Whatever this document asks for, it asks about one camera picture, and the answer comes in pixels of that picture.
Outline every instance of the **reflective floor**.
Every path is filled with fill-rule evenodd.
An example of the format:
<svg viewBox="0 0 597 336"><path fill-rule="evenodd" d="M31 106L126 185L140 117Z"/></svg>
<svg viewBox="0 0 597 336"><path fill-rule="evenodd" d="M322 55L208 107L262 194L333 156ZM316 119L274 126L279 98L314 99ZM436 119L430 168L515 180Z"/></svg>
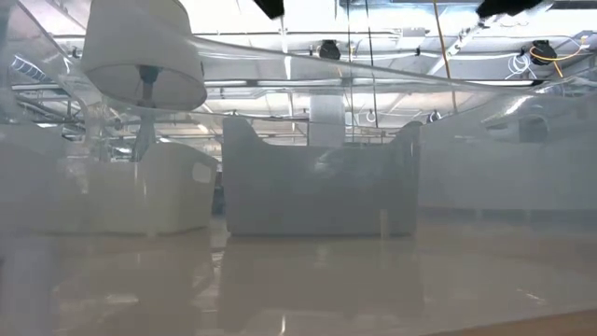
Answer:
<svg viewBox="0 0 597 336"><path fill-rule="evenodd" d="M587 231L422 221L415 238L242 238L215 218L12 243L3 317L28 336L427 335L597 308Z"/></svg>

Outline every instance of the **black object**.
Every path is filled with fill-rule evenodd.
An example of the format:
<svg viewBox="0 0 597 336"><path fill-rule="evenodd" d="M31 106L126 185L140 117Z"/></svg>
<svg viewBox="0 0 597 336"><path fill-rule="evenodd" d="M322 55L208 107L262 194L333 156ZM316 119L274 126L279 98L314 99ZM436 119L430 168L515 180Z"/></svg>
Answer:
<svg viewBox="0 0 597 336"><path fill-rule="evenodd" d="M319 57L329 60L339 60L340 50L336 47L336 41L324 40L324 43L319 48Z"/></svg>
<svg viewBox="0 0 597 336"><path fill-rule="evenodd" d="M157 66L139 65L139 77L145 84L153 84L158 79L160 69Z"/></svg>
<svg viewBox="0 0 597 336"><path fill-rule="evenodd" d="M436 110L427 116L427 123L432 123L441 119L441 115Z"/></svg>
<svg viewBox="0 0 597 336"><path fill-rule="evenodd" d="M255 3L271 20L284 15L283 0L255 0Z"/></svg>
<svg viewBox="0 0 597 336"><path fill-rule="evenodd" d="M539 58L536 58L534 55L544 57L544 58L549 58L549 59L555 59L558 57L556 50L554 50L549 45L549 41L547 41L547 40L533 41L533 53L531 54L531 62L533 62L533 64L536 64L536 65L548 65L552 62L552 61L541 60Z"/></svg>
<svg viewBox="0 0 597 336"><path fill-rule="evenodd" d="M122 124L122 120L120 118L116 118L114 120L114 129L117 131L122 131L124 125Z"/></svg>
<svg viewBox="0 0 597 336"><path fill-rule="evenodd" d="M477 14L482 19L492 15L507 14L515 16L526 9L539 5L543 0L485 0L477 8Z"/></svg>

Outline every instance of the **pipe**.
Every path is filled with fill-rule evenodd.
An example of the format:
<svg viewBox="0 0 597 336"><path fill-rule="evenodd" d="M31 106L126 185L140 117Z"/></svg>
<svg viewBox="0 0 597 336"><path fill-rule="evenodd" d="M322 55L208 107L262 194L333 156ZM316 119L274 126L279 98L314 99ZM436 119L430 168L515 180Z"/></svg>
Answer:
<svg viewBox="0 0 597 336"><path fill-rule="evenodd" d="M244 37L244 36L279 36L281 32L251 32L251 33L196 33L193 34L195 37L204 37L204 36L229 36L229 37ZM399 37L398 34L393 32L392 30L387 31L377 31L371 32L372 35L389 35L394 37ZM336 32L286 32L286 35L341 35L346 36L346 31L336 31ZM363 35L368 36L368 32L351 32L351 35ZM84 35L54 35L54 40L78 40L81 41L85 40Z"/></svg>
<svg viewBox="0 0 597 336"><path fill-rule="evenodd" d="M15 55L14 61L10 64L10 67L15 71L18 71L27 77L37 80L40 82L51 81L51 79L44 74L37 66L29 61L24 60L18 55Z"/></svg>
<svg viewBox="0 0 597 336"><path fill-rule="evenodd" d="M40 103L38 103L37 101L35 101L33 99L30 99L30 98L27 98L27 97L23 97L23 96L20 96L20 95L15 95L15 99L18 102L21 102L23 104L27 104L27 105L33 106L33 107L35 107L35 108L37 108L37 109L39 109L41 111L44 111L45 113L50 114L52 116L56 116L56 117L59 117L59 118L62 118L62 119L66 118L66 116L64 114L60 113L59 111L56 111L56 110L54 110L52 108L49 108L47 106L43 106L43 105L41 105Z"/></svg>
<svg viewBox="0 0 597 336"><path fill-rule="evenodd" d="M16 84L12 86L13 91L42 91L42 90L61 90L61 86L56 83L44 84Z"/></svg>
<svg viewBox="0 0 597 336"><path fill-rule="evenodd" d="M35 97L33 98L36 102L72 102L73 98L69 96L54 96L54 97Z"/></svg>
<svg viewBox="0 0 597 336"><path fill-rule="evenodd" d="M34 110L34 112L37 112L38 114L42 115L44 118L48 118L45 120L31 120L31 122L33 123L52 123L52 124L64 124L64 125L72 125L72 130L73 132L79 133L79 134L85 134L85 127L81 126L81 124L84 124L83 120L65 120L65 119L53 119L52 117L57 117L57 118L63 118L63 116L60 114L60 112L55 111L49 107L43 106L43 105L38 105L38 104L30 104L30 103L25 103L25 102L17 102L18 105L24 106L26 108L30 108L32 110Z"/></svg>

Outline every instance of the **spotlight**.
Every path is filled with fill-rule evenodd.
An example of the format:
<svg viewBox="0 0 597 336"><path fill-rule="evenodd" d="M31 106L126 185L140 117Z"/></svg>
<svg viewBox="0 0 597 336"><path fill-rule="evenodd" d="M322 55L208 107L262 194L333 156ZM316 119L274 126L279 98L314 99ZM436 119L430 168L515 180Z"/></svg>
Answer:
<svg viewBox="0 0 597 336"><path fill-rule="evenodd" d="M441 119L441 115L437 110L434 110L427 116L427 123L432 123Z"/></svg>
<svg viewBox="0 0 597 336"><path fill-rule="evenodd" d="M367 113L367 121L368 122L375 122L375 113L373 113L372 109L370 109L369 113Z"/></svg>
<svg viewBox="0 0 597 336"><path fill-rule="evenodd" d="M336 46L336 41L324 40L324 43L319 48L319 57L329 60L339 60L340 50Z"/></svg>
<svg viewBox="0 0 597 336"><path fill-rule="evenodd" d="M547 40L533 41L533 47L531 48L531 62L536 65L548 65L552 61L558 58L556 50L554 50Z"/></svg>

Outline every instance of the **ceiling light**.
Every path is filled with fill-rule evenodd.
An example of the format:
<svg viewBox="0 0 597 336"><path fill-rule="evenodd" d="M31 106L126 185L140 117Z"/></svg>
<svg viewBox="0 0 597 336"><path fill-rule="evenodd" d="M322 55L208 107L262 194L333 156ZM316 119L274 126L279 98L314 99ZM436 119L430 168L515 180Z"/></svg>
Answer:
<svg viewBox="0 0 597 336"><path fill-rule="evenodd" d="M245 86L246 80L209 80L205 82L208 88Z"/></svg>
<svg viewBox="0 0 597 336"><path fill-rule="evenodd" d="M126 147L115 147L115 150L117 150L123 154L131 154L132 153L132 149L126 148Z"/></svg>
<svg viewBox="0 0 597 336"><path fill-rule="evenodd" d="M200 129L205 134L209 133L209 130L207 129L207 127L205 127L205 126L203 126L201 124L197 125L197 128Z"/></svg>
<svg viewBox="0 0 597 336"><path fill-rule="evenodd" d="M324 40L321 47L319 48L319 57L329 60L339 60L340 50L336 46L335 40Z"/></svg>
<svg viewBox="0 0 597 336"><path fill-rule="evenodd" d="M367 113L367 121L368 122L375 122L375 114L373 113L373 110L370 109L369 113Z"/></svg>
<svg viewBox="0 0 597 336"><path fill-rule="evenodd" d="M191 110L207 97L191 36L188 14L176 0L93 1L81 65L113 99Z"/></svg>
<svg viewBox="0 0 597 336"><path fill-rule="evenodd" d="M50 123L38 123L37 126L39 126L41 128L58 127L57 124L50 124Z"/></svg>
<svg viewBox="0 0 597 336"><path fill-rule="evenodd" d="M301 86L333 86L340 85L341 79L313 79L313 80L260 80L258 86L301 87Z"/></svg>
<svg viewBox="0 0 597 336"><path fill-rule="evenodd" d="M284 69L286 71L286 79L290 80L290 75L292 74L292 68L290 67L290 62L292 58L290 56L284 57Z"/></svg>
<svg viewBox="0 0 597 336"><path fill-rule="evenodd" d="M353 79L354 85L373 85L373 78L355 78ZM375 78L375 84L404 84L410 80L397 79L397 78Z"/></svg>
<svg viewBox="0 0 597 336"><path fill-rule="evenodd" d="M441 115L437 110L434 110L427 116L427 123L432 123L441 119Z"/></svg>
<svg viewBox="0 0 597 336"><path fill-rule="evenodd" d="M468 80L467 82L473 83L473 84L500 86L500 87L532 87L532 86L541 84L543 81L542 80L523 79L523 80Z"/></svg>

